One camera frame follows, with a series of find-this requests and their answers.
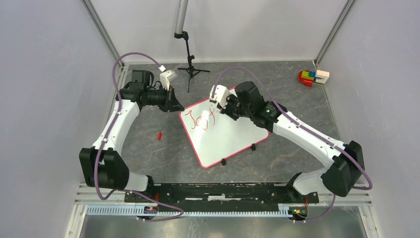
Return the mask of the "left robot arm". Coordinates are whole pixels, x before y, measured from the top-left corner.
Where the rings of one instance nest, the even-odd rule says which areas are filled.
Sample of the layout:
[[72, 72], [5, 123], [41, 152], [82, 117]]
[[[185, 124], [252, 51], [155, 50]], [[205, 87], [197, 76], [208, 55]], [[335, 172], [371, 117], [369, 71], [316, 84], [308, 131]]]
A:
[[157, 106], [163, 112], [183, 111], [170, 81], [176, 77], [174, 70], [160, 74], [159, 87], [153, 86], [153, 73], [134, 70], [133, 78], [116, 95], [112, 116], [98, 139], [79, 153], [87, 186], [115, 190], [135, 190], [144, 202], [156, 195], [152, 177], [130, 172], [123, 161], [122, 147], [134, 119], [145, 106]]

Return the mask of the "pink-framed whiteboard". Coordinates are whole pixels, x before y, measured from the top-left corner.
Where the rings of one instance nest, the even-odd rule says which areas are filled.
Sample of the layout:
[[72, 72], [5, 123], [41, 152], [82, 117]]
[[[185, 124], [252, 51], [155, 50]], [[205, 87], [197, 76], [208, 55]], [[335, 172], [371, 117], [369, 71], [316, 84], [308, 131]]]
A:
[[208, 98], [179, 113], [181, 123], [202, 168], [209, 168], [269, 138], [266, 129], [248, 118], [221, 114]]

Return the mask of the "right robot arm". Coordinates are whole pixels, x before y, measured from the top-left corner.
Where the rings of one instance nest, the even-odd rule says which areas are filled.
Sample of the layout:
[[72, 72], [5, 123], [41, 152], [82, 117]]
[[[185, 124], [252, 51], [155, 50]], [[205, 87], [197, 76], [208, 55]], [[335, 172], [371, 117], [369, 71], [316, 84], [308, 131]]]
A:
[[292, 202], [301, 201], [312, 192], [329, 191], [345, 197], [356, 188], [364, 171], [363, 151], [355, 141], [344, 143], [327, 136], [299, 120], [284, 106], [266, 101], [257, 86], [246, 81], [231, 93], [225, 86], [213, 86], [210, 101], [221, 114], [232, 120], [248, 118], [255, 126], [282, 136], [309, 152], [323, 168], [309, 173], [297, 173], [288, 182], [286, 196]]

